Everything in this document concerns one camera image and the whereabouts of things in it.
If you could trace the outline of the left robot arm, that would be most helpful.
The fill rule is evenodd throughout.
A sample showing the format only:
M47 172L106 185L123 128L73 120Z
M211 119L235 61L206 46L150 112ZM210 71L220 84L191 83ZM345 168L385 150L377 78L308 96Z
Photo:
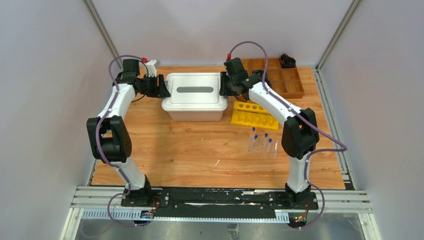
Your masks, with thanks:
M112 167L124 182L121 204L125 207L158 209L161 200L148 177L132 158L132 140L125 116L137 94L148 98L168 98L164 76L157 72L159 60L122 55L122 70L110 74L112 92L104 109L86 122L90 148L95 159Z

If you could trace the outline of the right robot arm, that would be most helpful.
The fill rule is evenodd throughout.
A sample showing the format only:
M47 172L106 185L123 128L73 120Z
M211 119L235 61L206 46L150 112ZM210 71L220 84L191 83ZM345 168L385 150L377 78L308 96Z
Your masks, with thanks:
M224 62L226 73L221 74L220 95L239 96L260 105L283 127L281 145L289 157L289 177L285 193L278 204L292 209L305 207L311 194L308 154L319 141L315 112L301 109L276 93L265 80L265 74L248 74L242 60L228 57Z

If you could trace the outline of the blue capped tube front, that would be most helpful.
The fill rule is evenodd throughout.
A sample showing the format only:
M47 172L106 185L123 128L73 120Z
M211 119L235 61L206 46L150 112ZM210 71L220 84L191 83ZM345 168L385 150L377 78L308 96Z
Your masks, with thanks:
M268 153L271 153L272 151L272 141L273 140L271 138L268 139L267 148L266 148Z

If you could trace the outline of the white bin lid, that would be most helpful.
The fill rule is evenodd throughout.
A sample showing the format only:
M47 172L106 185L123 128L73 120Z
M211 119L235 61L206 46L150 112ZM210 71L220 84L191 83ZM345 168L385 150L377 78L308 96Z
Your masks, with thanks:
M167 112L222 112L228 100L221 96L221 75L218 72L170 73L165 78L170 97L162 99Z

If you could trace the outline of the yellow test tube rack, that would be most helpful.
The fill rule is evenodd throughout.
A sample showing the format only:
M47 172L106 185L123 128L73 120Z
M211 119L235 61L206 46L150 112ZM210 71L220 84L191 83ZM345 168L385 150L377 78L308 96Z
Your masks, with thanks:
M278 131L279 122L256 103L235 101L230 123L232 125Z

